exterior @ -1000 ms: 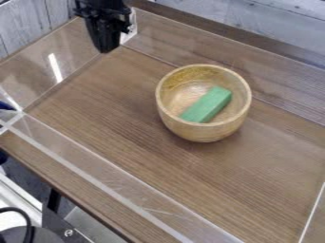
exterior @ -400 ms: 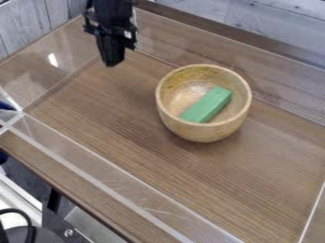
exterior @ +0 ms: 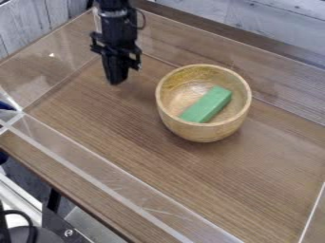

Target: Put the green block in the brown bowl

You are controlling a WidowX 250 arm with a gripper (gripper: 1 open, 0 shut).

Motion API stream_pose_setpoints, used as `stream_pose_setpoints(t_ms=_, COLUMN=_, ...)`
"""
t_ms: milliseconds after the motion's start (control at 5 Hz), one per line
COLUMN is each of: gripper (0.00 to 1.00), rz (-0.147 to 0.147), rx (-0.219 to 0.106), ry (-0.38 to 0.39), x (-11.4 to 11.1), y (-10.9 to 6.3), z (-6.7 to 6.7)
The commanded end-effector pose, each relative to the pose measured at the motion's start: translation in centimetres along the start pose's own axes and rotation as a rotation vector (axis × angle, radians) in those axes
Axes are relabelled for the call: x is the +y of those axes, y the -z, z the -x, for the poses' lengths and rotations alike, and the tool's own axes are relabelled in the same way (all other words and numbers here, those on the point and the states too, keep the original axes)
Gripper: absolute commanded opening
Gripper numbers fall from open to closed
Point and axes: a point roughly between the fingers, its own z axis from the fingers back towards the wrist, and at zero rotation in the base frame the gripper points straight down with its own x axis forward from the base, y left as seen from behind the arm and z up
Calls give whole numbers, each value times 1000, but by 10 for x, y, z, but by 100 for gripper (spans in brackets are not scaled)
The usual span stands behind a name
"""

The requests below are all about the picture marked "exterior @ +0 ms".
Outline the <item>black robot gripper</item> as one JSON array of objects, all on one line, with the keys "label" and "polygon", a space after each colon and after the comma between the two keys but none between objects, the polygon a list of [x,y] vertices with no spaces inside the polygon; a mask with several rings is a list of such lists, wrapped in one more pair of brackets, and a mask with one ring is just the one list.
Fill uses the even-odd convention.
[{"label": "black robot gripper", "polygon": [[102,56],[111,85],[128,77],[128,68],[139,70],[142,50],[138,47],[138,11],[135,9],[98,9],[100,29],[90,34],[92,52]]}]

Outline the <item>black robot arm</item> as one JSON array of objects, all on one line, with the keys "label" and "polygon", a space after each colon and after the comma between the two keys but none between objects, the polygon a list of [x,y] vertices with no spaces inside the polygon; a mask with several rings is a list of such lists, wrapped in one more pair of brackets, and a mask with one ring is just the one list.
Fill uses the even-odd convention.
[{"label": "black robot arm", "polygon": [[128,78],[128,70],[139,70],[142,50],[136,44],[138,10],[130,0],[95,0],[102,31],[90,34],[90,50],[102,56],[102,65],[111,85]]}]

